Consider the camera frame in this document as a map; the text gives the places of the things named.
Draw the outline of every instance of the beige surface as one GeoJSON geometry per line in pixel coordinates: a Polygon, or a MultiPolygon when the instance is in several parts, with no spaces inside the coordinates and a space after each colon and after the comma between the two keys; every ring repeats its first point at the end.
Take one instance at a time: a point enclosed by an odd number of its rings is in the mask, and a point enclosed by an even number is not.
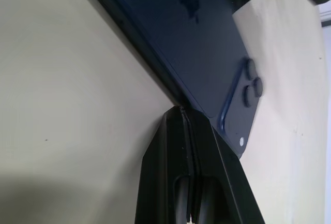
{"type": "MultiPolygon", "coordinates": [[[[95,0],[0,0],[1,223],[133,223],[171,107],[95,0]]],[[[242,164],[267,223],[323,223],[326,66],[306,0],[235,15],[265,83],[242,164]]]]}

